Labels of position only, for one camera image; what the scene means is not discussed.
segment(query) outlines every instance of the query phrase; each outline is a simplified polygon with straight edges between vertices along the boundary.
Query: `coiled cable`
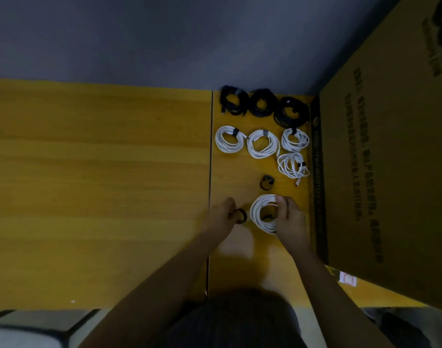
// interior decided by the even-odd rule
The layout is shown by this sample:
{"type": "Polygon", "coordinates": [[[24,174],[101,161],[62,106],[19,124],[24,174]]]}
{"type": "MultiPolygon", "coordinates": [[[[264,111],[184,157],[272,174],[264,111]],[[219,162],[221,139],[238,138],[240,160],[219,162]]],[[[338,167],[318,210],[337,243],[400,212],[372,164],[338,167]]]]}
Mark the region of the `coiled cable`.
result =
{"type": "Polygon", "coordinates": [[[282,133],[281,143],[285,150],[290,152],[299,152],[301,149],[308,146],[310,143],[310,138],[308,138],[308,135],[306,135],[305,132],[302,132],[297,128],[287,128],[282,133]],[[294,135],[298,142],[289,140],[290,135],[294,135]]]}
{"type": "Polygon", "coordinates": [[[307,104],[291,96],[285,96],[279,100],[278,108],[274,112],[274,120],[283,128],[297,128],[310,121],[310,108],[307,104]],[[292,108],[292,112],[299,114],[297,118],[290,117],[286,108],[292,108]]]}
{"type": "Polygon", "coordinates": [[[214,136],[214,141],[216,142],[216,145],[218,146],[218,149],[222,152],[227,153],[233,153],[238,152],[241,150],[241,148],[244,146],[244,139],[246,139],[247,136],[240,132],[237,128],[234,128],[232,126],[223,126],[220,129],[216,131],[216,134],[214,136]],[[224,139],[223,134],[230,134],[237,138],[237,143],[229,143],[224,139]]]}
{"type": "Polygon", "coordinates": [[[249,100],[248,110],[256,117],[268,117],[277,110],[279,100],[269,89],[257,89],[249,100]],[[258,101],[266,102],[266,108],[260,109],[258,101]]]}
{"type": "Polygon", "coordinates": [[[277,139],[277,137],[270,131],[258,129],[248,136],[247,150],[250,155],[256,159],[264,159],[265,157],[271,156],[274,153],[276,153],[276,157],[278,157],[280,153],[279,139],[277,139]],[[261,137],[267,137],[269,144],[262,151],[256,151],[253,148],[253,143],[261,137]]]}
{"type": "Polygon", "coordinates": [[[238,87],[231,87],[229,85],[225,85],[224,87],[222,87],[220,104],[222,106],[221,112],[223,114],[227,110],[234,116],[245,115],[248,110],[248,103],[249,103],[249,97],[247,92],[243,91],[238,87]],[[228,100],[228,95],[231,94],[238,97],[239,99],[238,105],[228,100]]]}
{"type": "Polygon", "coordinates": [[[262,208],[268,205],[277,206],[275,194],[260,195],[250,207],[250,218],[261,230],[269,234],[276,234],[276,220],[274,219],[271,222],[264,222],[260,216],[262,208]]]}
{"type": "Polygon", "coordinates": [[[297,178],[295,186],[300,184],[302,177],[306,177],[310,174],[310,171],[306,168],[303,156],[299,152],[290,152],[279,156],[278,169],[279,172],[290,178],[297,178]]]}

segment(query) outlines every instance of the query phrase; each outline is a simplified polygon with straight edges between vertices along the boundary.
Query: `yellow wooden tabletop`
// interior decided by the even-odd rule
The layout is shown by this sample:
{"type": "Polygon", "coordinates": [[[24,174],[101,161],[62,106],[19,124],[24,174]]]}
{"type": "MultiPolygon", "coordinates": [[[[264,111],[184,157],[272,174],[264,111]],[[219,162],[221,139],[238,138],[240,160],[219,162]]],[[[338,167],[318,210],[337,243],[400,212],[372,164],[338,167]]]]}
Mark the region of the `yellow wooden tabletop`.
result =
{"type": "MultiPolygon", "coordinates": [[[[238,207],[249,210],[250,205],[261,194],[288,195],[293,197],[309,219],[307,178],[302,178],[299,186],[295,187],[295,180],[278,171],[275,155],[254,159],[246,146],[241,151],[231,154],[221,152],[216,147],[214,134],[219,127],[225,125],[236,127],[247,136],[257,129],[267,129],[279,140],[284,131],[274,122],[272,116],[258,118],[250,113],[244,117],[221,114],[219,95],[219,92],[215,92],[213,100],[211,204],[218,204],[227,196],[232,196],[238,207]],[[269,192],[259,186],[265,174],[275,178],[273,188],[269,192]]],[[[312,99],[309,96],[294,97],[305,103],[310,103],[312,99]]],[[[301,129],[309,133],[308,125],[301,129]]],[[[253,144],[257,150],[266,145],[267,138],[260,138],[253,144]]],[[[307,149],[301,153],[307,161],[307,149]]],[[[210,257],[209,293],[215,295],[239,286],[263,287],[282,294],[293,305],[310,305],[295,264],[278,238],[263,232],[250,220],[243,225],[237,225],[210,257]]],[[[356,287],[346,284],[341,286],[361,307],[422,305],[360,279],[356,287]]]]}
{"type": "MultiPolygon", "coordinates": [[[[218,95],[213,133],[230,124],[280,137],[272,117],[221,115],[218,95]]],[[[181,249],[208,208],[211,119],[210,91],[0,80],[0,309],[111,307],[181,249]]],[[[271,174],[272,192],[308,213],[307,179],[295,188],[274,157],[213,141],[211,163],[212,204],[232,196],[248,210],[271,174]]],[[[308,304],[285,249],[251,222],[209,273],[212,294],[262,286],[308,304]]],[[[362,306],[419,305],[364,281],[345,289],[362,306]]]]}

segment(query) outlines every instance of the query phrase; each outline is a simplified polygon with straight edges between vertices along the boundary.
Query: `person's left hand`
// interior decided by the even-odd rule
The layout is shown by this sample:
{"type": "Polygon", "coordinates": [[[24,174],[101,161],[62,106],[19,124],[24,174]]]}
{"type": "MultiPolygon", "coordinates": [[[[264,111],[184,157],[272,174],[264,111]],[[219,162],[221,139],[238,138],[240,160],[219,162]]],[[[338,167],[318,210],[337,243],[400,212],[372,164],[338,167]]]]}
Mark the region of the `person's left hand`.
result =
{"type": "Polygon", "coordinates": [[[236,222],[243,218],[239,211],[233,213],[235,209],[237,207],[234,199],[227,198],[221,205],[208,212],[201,234],[207,239],[212,250],[227,238],[236,222]]]}

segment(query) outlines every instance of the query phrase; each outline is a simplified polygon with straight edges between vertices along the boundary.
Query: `large brown cardboard box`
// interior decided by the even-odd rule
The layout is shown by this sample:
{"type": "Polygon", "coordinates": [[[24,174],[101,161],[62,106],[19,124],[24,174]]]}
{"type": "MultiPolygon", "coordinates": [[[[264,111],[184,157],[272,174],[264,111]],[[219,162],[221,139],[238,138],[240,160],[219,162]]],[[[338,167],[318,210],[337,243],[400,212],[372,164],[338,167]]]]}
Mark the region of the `large brown cardboard box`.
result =
{"type": "Polygon", "coordinates": [[[442,0],[402,0],[311,104],[329,266],[442,309],[442,0]]]}

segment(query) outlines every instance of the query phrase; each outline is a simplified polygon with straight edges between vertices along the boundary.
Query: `white coiled cable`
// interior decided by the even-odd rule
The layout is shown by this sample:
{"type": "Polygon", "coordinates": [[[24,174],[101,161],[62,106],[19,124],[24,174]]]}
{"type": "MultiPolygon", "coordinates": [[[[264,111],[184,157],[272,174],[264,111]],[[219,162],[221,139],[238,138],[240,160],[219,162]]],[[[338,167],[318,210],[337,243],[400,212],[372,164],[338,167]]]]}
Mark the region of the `white coiled cable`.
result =
{"type": "Polygon", "coordinates": [[[245,138],[247,138],[247,136],[240,132],[237,128],[234,128],[232,126],[223,126],[216,131],[214,141],[216,142],[218,149],[222,152],[233,153],[241,150],[241,148],[244,146],[245,138]],[[237,143],[235,144],[227,142],[226,139],[224,139],[223,137],[224,133],[234,135],[234,131],[237,131],[237,143]]]}
{"type": "Polygon", "coordinates": [[[280,153],[280,143],[279,139],[272,134],[270,131],[259,129],[250,134],[247,138],[247,150],[256,159],[264,159],[265,157],[271,156],[276,153],[276,157],[280,153]],[[262,151],[256,151],[253,148],[253,143],[261,137],[267,137],[269,144],[262,151]]]}
{"type": "Polygon", "coordinates": [[[276,220],[264,222],[260,216],[262,208],[268,205],[277,206],[275,194],[260,195],[250,207],[250,218],[261,230],[269,234],[276,234],[276,220]]]}
{"type": "Polygon", "coordinates": [[[306,168],[302,154],[299,152],[290,152],[278,157],[279,172],[290,178],[297,178],[295,186],[300,183],[300,178],[306,177],[310,171],[306,168]]]}
{"type": "Polygon", "coordinates": [[[310,138],[306,135],[305,132],[302,132],[300,129],[297,129],[295,134],[292,134],[294,131],[292,128],[287,128],[282,134],[282,147],[290,152],[299,152],[301,149],[305,148],[310,144],[310,138]],[[290,141],[289,135],[294,135],[298,142],[290,141]]]}

